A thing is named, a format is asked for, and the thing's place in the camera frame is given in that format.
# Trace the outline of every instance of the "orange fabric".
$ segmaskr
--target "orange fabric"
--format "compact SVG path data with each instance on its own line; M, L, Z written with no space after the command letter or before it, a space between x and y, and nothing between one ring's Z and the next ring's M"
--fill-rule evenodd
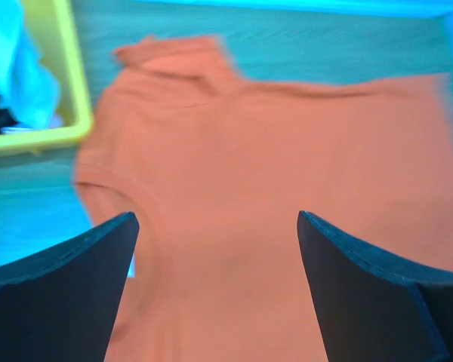
M439 76L248 81L209 37L116 55L75 178L95 222L132 210L141 224L106 361L325 362L299 210L453 270Z

